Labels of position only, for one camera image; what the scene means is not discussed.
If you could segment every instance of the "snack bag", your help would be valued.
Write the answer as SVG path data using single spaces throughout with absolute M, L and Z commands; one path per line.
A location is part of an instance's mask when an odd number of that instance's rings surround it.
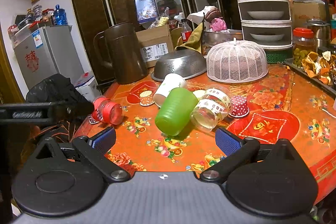
M 169 20 L 169 8 L 166 7 L 162 15 L 156 18 L 155 22 L 153 22 L 152 25 L 150 25 L 149 29 L 166 25 L 168 20 Z
M 154 0 L 135 0 L 139 24 L 153 21 L 158 13 Z

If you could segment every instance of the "white mesh food cover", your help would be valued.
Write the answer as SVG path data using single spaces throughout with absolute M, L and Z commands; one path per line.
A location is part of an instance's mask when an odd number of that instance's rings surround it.
M 266 54 L 252 41 L 229 41 L 212 47 L 207 57 L 207 74 L 214 81 L 245 83 L 268 73 Z

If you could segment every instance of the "refrigerator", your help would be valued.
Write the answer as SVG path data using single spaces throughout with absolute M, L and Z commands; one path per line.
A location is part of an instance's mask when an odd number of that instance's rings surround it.
M 28 89 L 56 73 L 75 84 L 84 73 L 70 31 L 69 25 L 40 27 L 15 46 Z

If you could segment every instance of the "orange floral tablecloth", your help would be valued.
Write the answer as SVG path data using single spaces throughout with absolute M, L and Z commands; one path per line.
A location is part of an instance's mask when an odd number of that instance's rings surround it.
M 187 83 L 194 91 L 214 82 L 205 73 Z M 189 124 L 178 137 L 169 138 L 157 129 L 158 107 L 140 106 L 138 96 L 159 85 L 148 75 L 136 83 L 109 88 L 105 95 L 123 106 L 125 118 L 115 127 L 117 141 L 105 156 L 131 174 L 184 170 L 200 174 L 225 155 L 215 144 L 214 132 L 205 134 Z M 256 83 L 226 87 L 247 97 L 250 114 L 243 119 L 226 118 L 218 126 L 241 138 L 253 136 L 261 143 L 291 140 L 319 184 L 316 201 L 336 187 L 336 111 L 330 96 L 278 64 L 270 65 L 268 75 Z M 87 119 L 74 137 L 91 137 L 106 126 L 91 125 Z

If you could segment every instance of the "green basket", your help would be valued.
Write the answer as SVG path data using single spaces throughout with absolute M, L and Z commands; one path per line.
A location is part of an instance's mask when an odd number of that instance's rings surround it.
M 269 64 L 276 64 L 276 63 L 282 63 L 286 59 L 292 57 L 292 48 L 286 49 L 286 50 L 279 50 L 279 51 L 270 51 L 265 50 L 267 63 Z

